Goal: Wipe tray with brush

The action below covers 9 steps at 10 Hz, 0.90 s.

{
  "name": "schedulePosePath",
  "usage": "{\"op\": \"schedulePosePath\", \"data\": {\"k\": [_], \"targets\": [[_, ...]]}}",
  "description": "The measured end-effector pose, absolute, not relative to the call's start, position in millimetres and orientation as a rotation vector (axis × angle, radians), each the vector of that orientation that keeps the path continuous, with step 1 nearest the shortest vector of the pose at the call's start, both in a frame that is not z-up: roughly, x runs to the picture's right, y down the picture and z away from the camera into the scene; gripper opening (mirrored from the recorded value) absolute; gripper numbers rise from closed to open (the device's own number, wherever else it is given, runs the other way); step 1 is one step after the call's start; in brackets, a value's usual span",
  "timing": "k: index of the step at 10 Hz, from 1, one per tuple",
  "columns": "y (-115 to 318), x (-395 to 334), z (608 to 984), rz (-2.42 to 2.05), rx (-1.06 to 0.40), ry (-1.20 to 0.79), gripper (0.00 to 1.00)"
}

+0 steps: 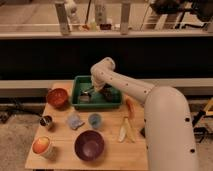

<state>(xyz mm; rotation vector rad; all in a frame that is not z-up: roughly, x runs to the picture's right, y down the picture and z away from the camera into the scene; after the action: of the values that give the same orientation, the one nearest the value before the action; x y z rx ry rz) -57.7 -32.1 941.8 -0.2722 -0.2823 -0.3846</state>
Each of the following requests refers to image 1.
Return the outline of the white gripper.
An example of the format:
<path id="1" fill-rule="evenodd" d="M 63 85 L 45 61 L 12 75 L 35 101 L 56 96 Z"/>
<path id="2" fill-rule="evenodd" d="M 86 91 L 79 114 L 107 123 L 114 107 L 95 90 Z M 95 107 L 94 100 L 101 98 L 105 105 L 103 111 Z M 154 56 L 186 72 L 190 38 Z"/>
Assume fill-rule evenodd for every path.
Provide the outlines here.
<path id="1" fill-rule="evenodd" d="M 92 85 L 96 91 L 100 91 L 104 88 L 105 83 L 94 76 L 91 77 Z"/>

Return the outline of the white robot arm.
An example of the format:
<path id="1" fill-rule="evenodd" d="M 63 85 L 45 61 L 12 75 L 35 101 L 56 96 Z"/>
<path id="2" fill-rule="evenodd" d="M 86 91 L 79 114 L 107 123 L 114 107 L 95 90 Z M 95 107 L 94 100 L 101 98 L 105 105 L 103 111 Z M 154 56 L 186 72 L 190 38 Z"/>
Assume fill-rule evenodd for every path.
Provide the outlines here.
<path id="1" fill-rule="evenodd" d="M 189 104 L 179 90 L 116 73 L 111 57 L 90 72 L 96 91 L 109 84 L 143 105 L 149 171 L 199 171 Z"/>

